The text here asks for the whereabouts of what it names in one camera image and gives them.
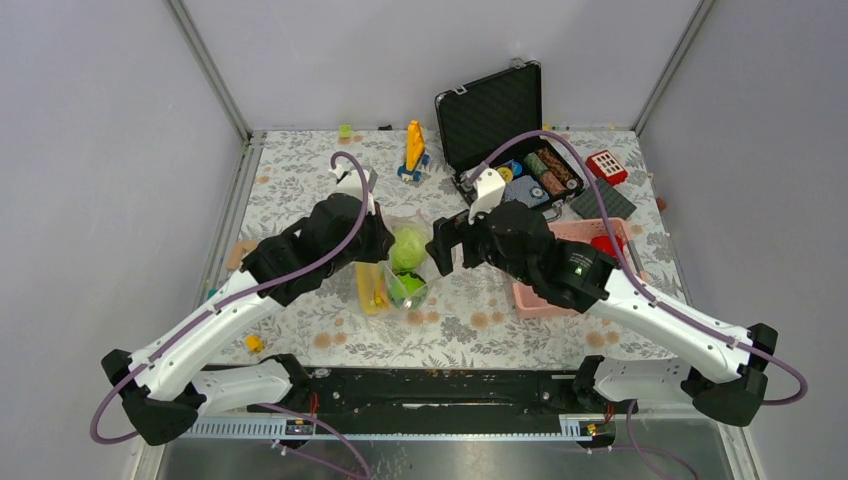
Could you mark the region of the green toy cabbage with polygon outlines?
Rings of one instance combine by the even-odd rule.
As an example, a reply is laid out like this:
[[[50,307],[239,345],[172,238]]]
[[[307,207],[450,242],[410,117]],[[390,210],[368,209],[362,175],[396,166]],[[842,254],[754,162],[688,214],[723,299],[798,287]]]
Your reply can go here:
[[[402,226],[394,232],[395,243],[389,252],[390,268],[393,272],[418,269],[427,257],[428,237],[423,229]]]

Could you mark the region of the green toy watermelon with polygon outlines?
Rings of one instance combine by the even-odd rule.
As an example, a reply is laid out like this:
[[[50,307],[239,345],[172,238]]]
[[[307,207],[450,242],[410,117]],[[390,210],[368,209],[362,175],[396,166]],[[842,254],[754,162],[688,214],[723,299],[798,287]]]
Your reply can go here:
[[[426,281],[411,271],[398,272],[388,284],[388,298],[392,306],[398,309],[418,309],[428,293]]]

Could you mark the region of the clear pink zip bag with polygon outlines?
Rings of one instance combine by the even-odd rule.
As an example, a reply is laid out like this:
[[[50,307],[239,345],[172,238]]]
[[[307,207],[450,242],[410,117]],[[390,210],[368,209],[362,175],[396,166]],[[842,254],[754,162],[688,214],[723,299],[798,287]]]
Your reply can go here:
[[[432,227],[421,210],[388,216],[386,225],[395,239],[388,259],[377,264],[354,264],[358,303],[365,315],[418,310],[429,296],[437,273],[426,250]]]

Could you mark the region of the yellow toy bananas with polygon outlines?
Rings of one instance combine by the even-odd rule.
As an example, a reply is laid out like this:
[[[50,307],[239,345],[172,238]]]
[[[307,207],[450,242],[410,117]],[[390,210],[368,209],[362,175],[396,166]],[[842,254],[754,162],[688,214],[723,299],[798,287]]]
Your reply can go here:
[[[360,307],[366,315],[389,309],[389,299],[383,268],[378,264],[354,264],[356,289]]]

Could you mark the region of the pink plastic basket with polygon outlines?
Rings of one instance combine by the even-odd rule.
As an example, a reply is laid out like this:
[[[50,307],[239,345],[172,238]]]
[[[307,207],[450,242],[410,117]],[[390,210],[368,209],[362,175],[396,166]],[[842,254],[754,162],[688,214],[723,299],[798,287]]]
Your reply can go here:
[[[634,269],[637,277],[649,282],[648,276],[642,267],[641,260],[635,248],[635,242],[628,223],[618,217],[610,219],[614,234],[619,236],[624,241],[625,251],[624,256],[628,264]],[[607,235],[605,227],[601,219],[580,220],[571,222],[553,222],[549,224],[549,229],[559,239],[578,241],[590,244],[593,237],[599,235]],[[560,316],[574,316],[578,312],[573,309],[563,309],[561,307],[547,303],[539,297],[531,287],[520,282],[512,283],[515,310],[519,319],[534,319],[534,318],[551,318]]]

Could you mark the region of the black poker chip case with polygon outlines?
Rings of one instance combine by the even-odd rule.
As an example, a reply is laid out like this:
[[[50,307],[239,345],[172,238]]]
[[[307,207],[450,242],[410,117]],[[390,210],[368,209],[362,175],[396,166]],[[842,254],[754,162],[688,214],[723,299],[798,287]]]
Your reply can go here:
[[[516,58],[505,70],[439,93],[434,106],[452,183],[470,204],[476,193],[468,177],[481,162],[509,140],[543,128],[541,64]],[[585,191],[584,179],[543,136],[511,145],[489,167],[512,171],[504,180],[505,201],[543,213]]]

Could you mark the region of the red toy pepper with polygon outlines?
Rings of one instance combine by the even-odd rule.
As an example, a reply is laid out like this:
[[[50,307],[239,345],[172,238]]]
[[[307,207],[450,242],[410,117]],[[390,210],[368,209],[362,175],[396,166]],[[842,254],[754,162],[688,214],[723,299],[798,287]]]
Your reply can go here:
[[[618,258],[619,253],[625,251],[624,241],[621,237],[614,235],[610,238],[608,235],[599,235],[590,240],[590,244],[597,250],[605,253],[611,258]]]

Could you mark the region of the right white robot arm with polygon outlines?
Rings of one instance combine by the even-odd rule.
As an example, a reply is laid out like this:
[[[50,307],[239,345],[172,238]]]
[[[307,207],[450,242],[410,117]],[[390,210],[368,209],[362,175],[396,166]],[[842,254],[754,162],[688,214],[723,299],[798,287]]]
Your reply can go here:
[[[583,410],[610,401],[688,401],[712,420],[745,427],[765,405],[778,340],[771,326],[736,326],[681,303],[642,283],[625,262],[557,237],[540,212],[518,201],[436,220],[426,250],[443,276],[453,271],[455,246],[467,269],[489,264],[551,305],[610,319],[675,354],[666,362],[586,359],[573,386]]]

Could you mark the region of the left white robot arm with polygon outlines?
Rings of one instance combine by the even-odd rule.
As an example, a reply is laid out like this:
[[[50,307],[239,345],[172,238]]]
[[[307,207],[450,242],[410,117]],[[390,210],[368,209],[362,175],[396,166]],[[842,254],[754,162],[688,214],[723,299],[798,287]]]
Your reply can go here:
[[[386,260],[393,243],[378,203],[363,207],[354,196],[334,193],[260,241],[211,299],[160,339],[133,353],[109,352],[101,366],[136,435],[157,446],[204,415],[260,403],[304,407],[311,387],[292,354],[223,370],[210,362],[248,327],[347,265]]]

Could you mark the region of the yellow toy crane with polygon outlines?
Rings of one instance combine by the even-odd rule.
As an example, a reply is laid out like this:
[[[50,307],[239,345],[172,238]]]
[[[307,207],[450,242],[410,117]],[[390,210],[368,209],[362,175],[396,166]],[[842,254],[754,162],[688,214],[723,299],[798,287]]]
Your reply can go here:
[[[397,170],[398,177],[404,182],[418,182],[429,159],[423,129],[413,120],[407,127],[405,158]]]

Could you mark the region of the yellow small block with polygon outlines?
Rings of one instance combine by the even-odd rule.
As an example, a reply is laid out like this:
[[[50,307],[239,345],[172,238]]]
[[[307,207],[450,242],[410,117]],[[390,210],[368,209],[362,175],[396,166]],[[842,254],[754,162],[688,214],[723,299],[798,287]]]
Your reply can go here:
[[[259,354],[265,349],[264,342],[257,335],[249,335],[245,338],[245,345],[252,354]]]

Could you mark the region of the red window block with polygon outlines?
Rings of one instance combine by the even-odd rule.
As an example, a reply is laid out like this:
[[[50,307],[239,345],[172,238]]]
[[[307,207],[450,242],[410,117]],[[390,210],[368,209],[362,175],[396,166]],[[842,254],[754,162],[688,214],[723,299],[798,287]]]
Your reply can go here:
[[[586,159],[586,165],[596,178],[603,179],[611,186],[624,183],[628,177],[628,171],[609,150],[590,155]]]

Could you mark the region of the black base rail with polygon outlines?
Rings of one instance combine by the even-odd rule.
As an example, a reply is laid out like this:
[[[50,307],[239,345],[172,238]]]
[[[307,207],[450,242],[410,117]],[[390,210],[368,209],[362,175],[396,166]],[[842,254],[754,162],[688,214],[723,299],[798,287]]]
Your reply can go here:
[[[279,404],[345,435],[556,434],[561,416],[628,409],[578,371],[470,368],[305,367]]]

